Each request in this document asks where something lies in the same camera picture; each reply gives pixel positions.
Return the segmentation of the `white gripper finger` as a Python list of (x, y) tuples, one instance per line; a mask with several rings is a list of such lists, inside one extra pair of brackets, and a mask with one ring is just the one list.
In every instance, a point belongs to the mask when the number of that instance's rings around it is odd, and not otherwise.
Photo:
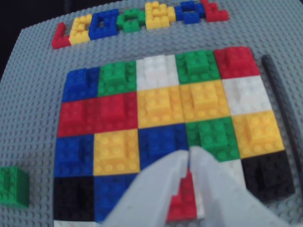
[(191, 147), (190, 170), (196, 176), (196, 186), (201, 193), (206, 226), (288, 226), (287, 222), (238, 184), (230, 171), (202, 147)]
[(187, 175), (189, 152), (174, 151), (139, 173), (103, 222), (104, 227), (163, 227), (172, 196)]

